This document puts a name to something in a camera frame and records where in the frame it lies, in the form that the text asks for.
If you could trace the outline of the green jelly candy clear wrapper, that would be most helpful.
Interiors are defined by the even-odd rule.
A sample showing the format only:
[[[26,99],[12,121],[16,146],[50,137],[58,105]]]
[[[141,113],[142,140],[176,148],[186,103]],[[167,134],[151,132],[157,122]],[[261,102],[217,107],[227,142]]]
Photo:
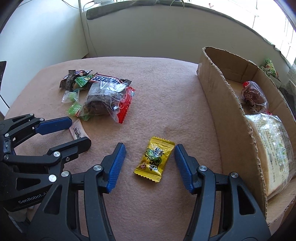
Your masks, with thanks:
[[[62,97],[62,103],[78,102],[79,101],[79,90],[69,91],[66,90]]]

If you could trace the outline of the yellow candy packet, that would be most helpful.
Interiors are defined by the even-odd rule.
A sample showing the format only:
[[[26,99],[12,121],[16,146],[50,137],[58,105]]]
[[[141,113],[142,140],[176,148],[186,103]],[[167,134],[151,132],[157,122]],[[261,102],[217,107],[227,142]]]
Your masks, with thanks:
[[[159,183],[175,143],[159,137],[151,137],[140,163],[134,170],[138,176]]]

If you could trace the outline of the chinese Snickers bar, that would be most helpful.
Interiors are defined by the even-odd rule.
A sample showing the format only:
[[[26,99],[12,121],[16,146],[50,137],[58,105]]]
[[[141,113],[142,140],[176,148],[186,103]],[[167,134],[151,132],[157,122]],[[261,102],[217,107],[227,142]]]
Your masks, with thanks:
[[[92,70],[78,70],[75,72],[75,76],[76,77],[84,77],[84,76],[87,76],[88,74],[90,74],[91,72],[92,72]],[[68,74],[65,75],[62,78],[62,80],[60,81],[59,88],[65,88],[67,78],[68,78]]]

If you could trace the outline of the green small snack packet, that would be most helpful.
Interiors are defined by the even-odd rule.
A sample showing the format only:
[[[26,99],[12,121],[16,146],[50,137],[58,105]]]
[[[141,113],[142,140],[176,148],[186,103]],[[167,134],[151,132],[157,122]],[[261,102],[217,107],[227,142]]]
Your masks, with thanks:
[[[77,77],[75,79],[75,83],[78,85],[79,88],[86,88],[88,82],[91,80],[92,77],[93,75]]]

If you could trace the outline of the blue Snickers bar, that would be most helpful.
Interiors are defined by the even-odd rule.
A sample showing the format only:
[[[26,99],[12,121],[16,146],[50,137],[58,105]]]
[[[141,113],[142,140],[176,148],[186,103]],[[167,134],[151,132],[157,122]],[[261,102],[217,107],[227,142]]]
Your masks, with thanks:
[[[113,76],[109,76],[109,75],[103,75],[103,74],[99,74],[96,73],[95,75],[93,75],[92,78],[90,78],[90,80],[88,81],[89,83],[95,83],[95,82],[106,82],[106,83],[113,83],[113,84],[124,84],[125,86],[130,86],[131,84],[131,80],[128,79],[120,79],[118,77],[113,77]]]

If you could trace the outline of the red clear bag brown pastry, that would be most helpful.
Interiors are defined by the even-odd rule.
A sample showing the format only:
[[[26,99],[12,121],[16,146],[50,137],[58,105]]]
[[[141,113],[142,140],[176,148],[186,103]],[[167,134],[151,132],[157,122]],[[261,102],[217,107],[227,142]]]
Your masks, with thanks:
[[[91,85],[79,116],[109,114],[117,123],[123,123],[135,89],[123,83],[95,82]]]

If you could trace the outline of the packaged sliced bread loaf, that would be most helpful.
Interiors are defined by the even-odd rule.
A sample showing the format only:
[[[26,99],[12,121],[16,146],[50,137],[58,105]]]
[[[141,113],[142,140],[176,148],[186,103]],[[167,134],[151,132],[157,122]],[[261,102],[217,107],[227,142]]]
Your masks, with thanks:
[[[267,199],[271,199],[282,192],[295,175],[292,144],[278,116],[259,113],[245,117],[253,129]]]

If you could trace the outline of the dark brown snack packet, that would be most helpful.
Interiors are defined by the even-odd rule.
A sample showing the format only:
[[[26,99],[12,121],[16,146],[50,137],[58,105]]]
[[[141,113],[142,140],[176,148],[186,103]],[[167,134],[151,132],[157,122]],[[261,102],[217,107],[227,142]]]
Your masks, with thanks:
[[[61,80],[59,88],[72,91],[76,79],[76,70],[69,70],[65,79]]]

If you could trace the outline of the white beige snack sachet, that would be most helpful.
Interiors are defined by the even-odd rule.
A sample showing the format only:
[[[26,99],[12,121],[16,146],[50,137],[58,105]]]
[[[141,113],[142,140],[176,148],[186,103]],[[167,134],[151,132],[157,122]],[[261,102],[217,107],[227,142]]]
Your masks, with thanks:
[[[77,140],[83,137],[88,137],[88,134],[85,132],[81,120],[77,119],[70,127],[69,131],[72,135],[73,140]]]

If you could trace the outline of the pink tablecloth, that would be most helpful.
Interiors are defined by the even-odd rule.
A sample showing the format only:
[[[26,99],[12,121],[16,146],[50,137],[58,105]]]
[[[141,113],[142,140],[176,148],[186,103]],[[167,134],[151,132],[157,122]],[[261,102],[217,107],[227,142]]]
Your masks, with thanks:
[[[32,218],[28,240],[268,240],[259,205],[239,173],[222,172],[207,99],[193,63],[164,58],[102,57],[42,69],[16,98],[6,119],[25,114],[66,117],[60,81],[68,70],[131,80],[135,89],[123,123],[97,115],[82,123],[91,147],[65,166]],[[134,173],[151,137],[182,144],[199,163],[197,194],[184,187],[175,147],[159,183]],[[73,141],[69,131],[36,134],[15,148],[42,156]],[[110,193],[101,188],[105,156],[123,143],[126,156]]]

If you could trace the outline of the brown cardboard box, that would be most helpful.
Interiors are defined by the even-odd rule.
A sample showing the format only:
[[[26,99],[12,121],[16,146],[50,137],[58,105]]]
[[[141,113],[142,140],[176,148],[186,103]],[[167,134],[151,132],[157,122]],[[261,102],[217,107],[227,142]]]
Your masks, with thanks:
[[[269,227],[279,227],[295,204],[295,178],[271,199],[263,179],[262,161],[253,129],[242,105],[245,81],[254,81],[263,90],[269,110],[283,122],[295,147],[295,118],[273,81],[254,63],[226,50],[204,47],[197,75],[211,109],[217,132],[223,173],[239,173],[259,204]]]

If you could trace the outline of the green paper bag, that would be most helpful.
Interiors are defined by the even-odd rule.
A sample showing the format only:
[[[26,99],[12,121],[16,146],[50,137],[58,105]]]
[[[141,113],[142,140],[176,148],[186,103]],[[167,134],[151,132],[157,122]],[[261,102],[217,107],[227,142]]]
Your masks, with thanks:
[[[278,73],[274,67],[273,62],[269,58],[265,58],[263,65],[260,66],[261,70],[268,76],[278,78]]]

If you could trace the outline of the white power adapter box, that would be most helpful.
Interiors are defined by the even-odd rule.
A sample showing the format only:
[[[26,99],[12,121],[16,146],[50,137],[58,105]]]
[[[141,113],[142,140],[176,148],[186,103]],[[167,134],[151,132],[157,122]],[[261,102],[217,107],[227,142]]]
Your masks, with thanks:
[[[114,0],[94,0],[95,4],[100,4],[101,6],[106,4],[112,4],[114,3]]]

